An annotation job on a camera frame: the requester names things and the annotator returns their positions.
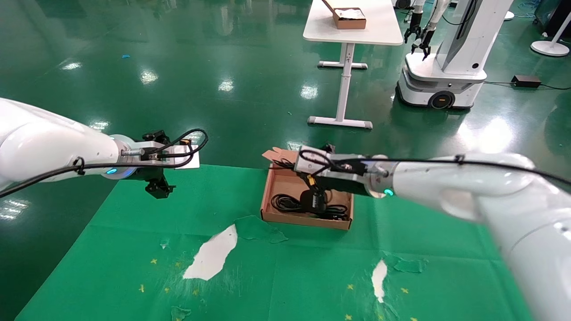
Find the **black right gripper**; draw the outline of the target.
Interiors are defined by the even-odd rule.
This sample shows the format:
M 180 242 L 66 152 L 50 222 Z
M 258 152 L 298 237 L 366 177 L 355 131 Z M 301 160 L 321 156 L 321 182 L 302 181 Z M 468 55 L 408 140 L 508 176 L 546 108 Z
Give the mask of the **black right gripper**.
M 327 142 L 321 150 L 328 154 L 334 154 L 336 147 Z M 319 176 L 319 186 L 326 190 L 336 190 L 367 197 L 385 197 L 387 178 L 380 174 L 367 173 L 365 176 L 349 175 L 349 177 Z M 325 213 L 327 210 L 327 193 L 322 189 L 310 190 L 310 212 Z

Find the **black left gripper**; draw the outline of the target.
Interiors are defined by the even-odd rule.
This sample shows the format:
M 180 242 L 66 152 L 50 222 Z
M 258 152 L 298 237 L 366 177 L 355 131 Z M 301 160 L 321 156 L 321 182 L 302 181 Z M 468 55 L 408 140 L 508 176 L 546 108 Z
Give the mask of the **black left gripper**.
M 143 141 L 154 141 L 159 144 L 169 144 L 170 138 L 164 130 L 155 130 L 142 136 Z M 166 199 L 176 188 L 165 179 L 164 170 L 161 167 L 137 167 L 129 176 L 129 180 L 148 181 L 145 191 L 155 199 Z

